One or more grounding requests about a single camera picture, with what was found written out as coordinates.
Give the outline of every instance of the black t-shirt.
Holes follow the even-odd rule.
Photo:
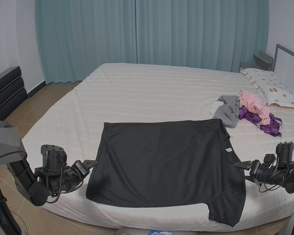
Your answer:
[[[104,123],[86,197],[120,207],[205,203],[234,226],[246,198],[244,171],[222,120]]]

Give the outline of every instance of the gray cloth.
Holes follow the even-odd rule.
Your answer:
[[[221,119],[226,127],[236,127],[239,121],[240,107],[238,96],[221,96],[219,100],[223,101],[224,105],[218,107],[212,118]]]

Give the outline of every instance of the white wall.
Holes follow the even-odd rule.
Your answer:
[[[294,0],[269,0],[268,55],[274,57],[276,44],[294,52]]]
[[[35,0],[0,0],[0,73],[20,66],[25,89],[44,81],[35,28]]]

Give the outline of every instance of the bed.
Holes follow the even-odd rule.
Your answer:
[[[68,155],[68,165],[77,159],[95,159],[104,122],[210,119],[209,107],[219,96],[236,95],[240,90],[258,95],[241,73],[162,65],[103,64],[55,103],[24,137],[28,162],[32,169],[41,166],[40,146],[45,143],[62,146]],[[281,138],[263,133],[245,119],[240,120],[236,128],[227,128],[241,161],[262,161],[266,153],[275,153],[277,143],[294,142],[294,109],[271,105],[270,110],[283,120]],[[286,193],[283,188],[259,193],[255,184],[246,181],[244,210],[239,223],[232,228],[210,221],[205,204],[124,208],[92,202],[85,197],[88,179],[89,175],[78,191],[63,194],[57,203],[45,204],[43,208],[104,227],[210,232],[242,230],[290,216],[294,211],[294,194]]]

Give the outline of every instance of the pink cloth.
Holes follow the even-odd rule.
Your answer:
[[[260,124],[270,124],[270,108],[267,101],[260,100],[254,93],[248,93],[247,91],[240,91],[238,97],[240,100],[240,107],[245,106],[249,112],[259,115],[261,118]]]

